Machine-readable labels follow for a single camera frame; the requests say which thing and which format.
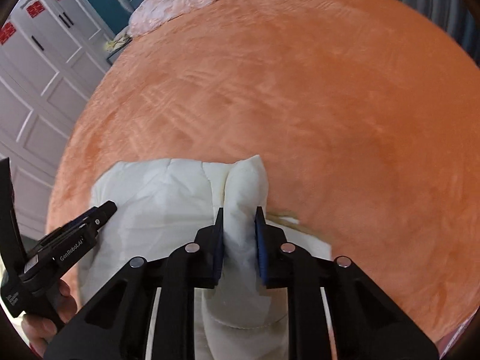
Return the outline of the white quilted padded garment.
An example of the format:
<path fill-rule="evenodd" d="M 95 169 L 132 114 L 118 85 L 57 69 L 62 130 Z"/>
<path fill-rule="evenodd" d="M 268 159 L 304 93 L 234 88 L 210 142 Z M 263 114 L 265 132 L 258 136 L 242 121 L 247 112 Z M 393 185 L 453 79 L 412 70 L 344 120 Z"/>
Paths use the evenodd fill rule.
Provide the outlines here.
<path fill-rule="evenodd" d="M 220 282 L 194 294 L 195 356 L 286 359 L 287 293 L 265 289 L 256 262 L 254 218 L 268 192 L 259 156 L 235 163 L 170 158 L 116 163 L 91 190 L 92 205 L 112 201 L 117 211 L 80 260 L 80 300 L 87 302 L 130 258 L 165 258 L 222 213 Z"/>

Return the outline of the orange plush bed blanket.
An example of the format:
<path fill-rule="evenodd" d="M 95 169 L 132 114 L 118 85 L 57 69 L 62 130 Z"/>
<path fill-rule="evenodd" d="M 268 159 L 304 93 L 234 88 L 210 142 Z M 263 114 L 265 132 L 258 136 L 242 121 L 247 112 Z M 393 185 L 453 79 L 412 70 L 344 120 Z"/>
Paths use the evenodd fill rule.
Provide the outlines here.
<path fill-rule="evenodd" d="M 219 0 L 133 40 L 76 122 L 46 227 L 118 161 L 252 155 L 268 208 L 433 341 L 479 307 L 479 67 L 396 0 Z"/>

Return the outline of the dark bedside table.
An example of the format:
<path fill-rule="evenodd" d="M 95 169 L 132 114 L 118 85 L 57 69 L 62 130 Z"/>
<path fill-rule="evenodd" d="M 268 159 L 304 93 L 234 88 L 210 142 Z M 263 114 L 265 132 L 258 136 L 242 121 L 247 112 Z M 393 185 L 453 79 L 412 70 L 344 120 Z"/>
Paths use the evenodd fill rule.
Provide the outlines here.
<path fill-rule="evenodd" d="M 113 50 L 106 58 L 107 62 L 112 66 L 113 63 L 118 59 L 123 50 L 128 46 L 128 43 L 123 44 L 119 48 Z"/>

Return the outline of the white panelled wardrobe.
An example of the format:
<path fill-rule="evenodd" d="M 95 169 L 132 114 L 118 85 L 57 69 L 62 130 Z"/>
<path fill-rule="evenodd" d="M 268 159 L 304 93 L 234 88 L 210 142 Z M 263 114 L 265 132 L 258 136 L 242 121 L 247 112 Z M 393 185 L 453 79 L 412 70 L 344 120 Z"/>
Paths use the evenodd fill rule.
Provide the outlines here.
<path fill-rule="evenodd" d="M 19 0 L 1 28 L 1 156 L 31 239 L 46 231 L 64 148 L 111 66 L 112 36 L 87 0 Z"/>

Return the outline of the yellow-white items on nightstand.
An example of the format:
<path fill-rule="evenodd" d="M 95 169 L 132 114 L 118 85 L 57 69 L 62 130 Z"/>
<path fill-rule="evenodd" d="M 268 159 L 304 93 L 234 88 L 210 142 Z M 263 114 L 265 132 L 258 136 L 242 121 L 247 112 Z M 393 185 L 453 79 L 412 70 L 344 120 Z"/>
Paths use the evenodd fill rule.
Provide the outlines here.
<path fill-rule="evenodd" d="M 123 28 L 111 41 L 107 41 L 104 45 L 104 49 L 107 53 L 113 53 L 119 50 L 121 47 L 126 46 L 132 40 L 128 34 L 128 27 Z"/>

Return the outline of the blue-grey curtain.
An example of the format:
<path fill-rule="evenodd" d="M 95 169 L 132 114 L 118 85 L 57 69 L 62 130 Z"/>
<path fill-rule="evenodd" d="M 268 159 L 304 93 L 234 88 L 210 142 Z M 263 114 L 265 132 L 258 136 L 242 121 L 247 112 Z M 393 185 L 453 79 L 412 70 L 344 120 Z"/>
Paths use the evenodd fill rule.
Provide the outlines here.
<path fill-rule="evenodd" d="M 479 63 L 479 25 L 463 0 L 399 0 L 450 35 Z"/>

